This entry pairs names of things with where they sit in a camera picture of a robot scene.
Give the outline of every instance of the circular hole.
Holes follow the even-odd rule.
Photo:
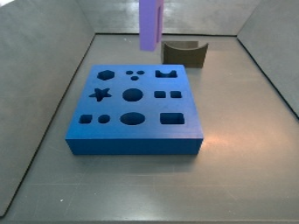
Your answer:
[[[131,112],[120,116],[120,122],[126,125],[138,125],[146,121],[146,116],[140,113]]]
[[[138,74],[144,74],[146,72],[144,72],[144,71],[138,71],[136,73],[138,73]]]
[[[139,79],[138,76],[132,76],[132,77],[131,77],[131,80],[132,80],[132,81],[138,81],[138,79]]]
[[[97,118],[97,122],[99,122],[99,123],[108,123],[108,122],[110,122],[110,115],[102,115],[102,116]]]
[[[142,90],[138,88],[130,88],[124,93],[123,93],[123,98],[128,102],[138,102],[143,98],[144,94]]]

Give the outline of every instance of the gray curved block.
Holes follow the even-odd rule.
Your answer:
[[[164,41],[163,64],[203,67],[208,45],[199,46],[198,41]]]

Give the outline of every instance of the small circular hole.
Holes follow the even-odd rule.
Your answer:
[[[138,76],[132,76],[132,77],[131,77],[131,80],[132,80],[132,81],[138,81],[138,79],[139,79]]]
[[[108,122],[110,122],[110,115],[102,115],[102,116],[97,118],[97,122],[99,122],[99,123],[108,123]]]

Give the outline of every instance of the dark gray arch block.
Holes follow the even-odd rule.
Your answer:
[[[264,0],[238,38],[299,116],[299,1]]]
[[[199,46],[199,41],[163,41],[163,64],[203,68],[208,45]]]
[[[0,8],[0,216],[15,196],[93,31],[73,0]]]

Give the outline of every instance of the square hole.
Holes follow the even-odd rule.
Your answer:
[[[162,113],[160,123],[162,124],[184,124],[183,113]]]
[[[166,98],[166,92],[164,91],[154,91],[154,97],[155,98]]]
[[[171,97],[172,98],[183,98],[182,91],[171,91]]]
[[[81,115],[79,118],[79,123],[91,123],[92,115]]]

